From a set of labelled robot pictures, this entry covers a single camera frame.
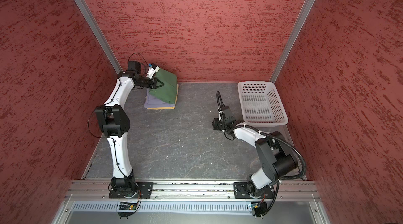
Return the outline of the green skirt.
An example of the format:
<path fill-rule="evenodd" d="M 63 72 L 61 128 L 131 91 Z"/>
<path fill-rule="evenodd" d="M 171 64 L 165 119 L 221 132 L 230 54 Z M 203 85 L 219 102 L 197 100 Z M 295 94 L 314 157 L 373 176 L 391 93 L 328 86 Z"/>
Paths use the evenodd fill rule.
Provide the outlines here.
<path fill-rule="evenodd" d="M 177 76 L 162 68 L 153 77 L 161 80 L 165 85 L 158 89 L 150 89 L 150 94 L 166 103 L 174 104 L 177 98 Z"/>

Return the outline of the lavender skirt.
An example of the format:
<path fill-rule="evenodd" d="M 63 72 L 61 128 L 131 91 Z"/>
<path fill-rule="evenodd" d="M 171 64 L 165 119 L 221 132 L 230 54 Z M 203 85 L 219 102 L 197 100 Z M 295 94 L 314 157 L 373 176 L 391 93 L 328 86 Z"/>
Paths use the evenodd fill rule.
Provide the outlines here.
<path fill-rule="evenodd" d="M 155 98 L 150 94 L 150 89 L 147 89 L 147 96 L 146 96 L 146 101 L 144 103 L 144 107 L 148 110 L 168 110 L 168 109 L 174 109 L 176 106 L 176 103 L 170 104 L 166 103 L 162 100 L 159 100 L 158 98 Z"/>

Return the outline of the yellow skirt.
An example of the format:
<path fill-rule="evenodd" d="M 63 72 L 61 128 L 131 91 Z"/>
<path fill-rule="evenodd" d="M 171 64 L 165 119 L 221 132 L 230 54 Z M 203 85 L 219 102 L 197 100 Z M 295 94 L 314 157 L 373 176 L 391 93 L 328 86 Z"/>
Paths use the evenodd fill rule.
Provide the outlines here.
<path fill-rule="evenodd" d="M 176 87 L 147 89 L 144 107 L 147 110 L 173 110 L 176 107 L 179 84 Z"/>

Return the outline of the white plastic basket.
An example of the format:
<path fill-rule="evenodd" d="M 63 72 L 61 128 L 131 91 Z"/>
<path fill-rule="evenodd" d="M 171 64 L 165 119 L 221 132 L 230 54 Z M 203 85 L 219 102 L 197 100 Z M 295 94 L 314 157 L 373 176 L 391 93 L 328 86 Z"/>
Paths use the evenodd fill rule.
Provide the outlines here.
<path fill-rule="evenodd" d="M 275 127 L 289 122 L 274 83 L 239 82 L 238 93 L 242 117 L 247 124 L 255 127 Z"/>

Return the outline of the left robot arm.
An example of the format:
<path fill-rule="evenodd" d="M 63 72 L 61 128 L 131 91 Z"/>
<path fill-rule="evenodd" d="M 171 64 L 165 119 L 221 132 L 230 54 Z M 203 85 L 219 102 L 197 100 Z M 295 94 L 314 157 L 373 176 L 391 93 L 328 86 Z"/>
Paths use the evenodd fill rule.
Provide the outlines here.
<path fill-rule="evenodd" d="M 128 69 L 120 72 L 116 86 L 103 104 L 95 108 L 102 138 L 107 139 L 113 163 L 113 174 L 108 190 L 110 198 L 141 198 L 141 190 L 137 184 L 128 154 L 128 132 L 130 119 L 124 106 L 130 92 L 136 87 L 158 89 L 165 85 L 155 76 L 141 75 L 141 64 L 129 61 Z"/>

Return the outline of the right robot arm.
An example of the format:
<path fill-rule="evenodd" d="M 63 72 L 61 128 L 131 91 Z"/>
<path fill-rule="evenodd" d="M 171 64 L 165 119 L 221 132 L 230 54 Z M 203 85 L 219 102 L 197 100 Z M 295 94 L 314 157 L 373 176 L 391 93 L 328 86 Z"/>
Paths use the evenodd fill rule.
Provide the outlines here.
<path fill-rule="evenodd" d="M 298 168 L 298 157 L 283 143 L 280 132 L 269 134 L 246 125 L 236 120 L 226 105 L 218 106 L 218 117 L 212 125 L 214 130 L 223 132 L 227 139 L 244 141 L 256 149 L 261 166 L 247 179 L 247 192 L 251 197 L 261 197 L 267 187 Z"/>

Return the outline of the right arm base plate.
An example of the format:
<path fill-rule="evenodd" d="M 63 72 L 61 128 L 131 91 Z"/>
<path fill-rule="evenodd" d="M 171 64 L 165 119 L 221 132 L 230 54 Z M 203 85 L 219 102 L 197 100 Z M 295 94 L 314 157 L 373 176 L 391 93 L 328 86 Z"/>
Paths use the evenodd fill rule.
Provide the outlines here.
<path fill-rule="evenodd" d="M 258 189 L 252 182 L 234 182 L 233 186 L 236 199 L 273 199 L 275 195 L 272 187 Z"/>

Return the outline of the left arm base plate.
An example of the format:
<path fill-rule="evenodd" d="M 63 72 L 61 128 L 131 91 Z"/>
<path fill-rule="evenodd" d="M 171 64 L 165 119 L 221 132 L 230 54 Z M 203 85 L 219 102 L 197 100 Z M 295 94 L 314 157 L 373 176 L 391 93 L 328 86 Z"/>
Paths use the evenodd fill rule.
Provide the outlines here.
<path fill-rule="evenodd" d="M 110 189 L 109 198 L 135 200 L 141 197 L 142 199 L 150 199 L 153 186 L 153 182 L 137 182 L 134 192 L 131 192 L 130 189 Z"/>

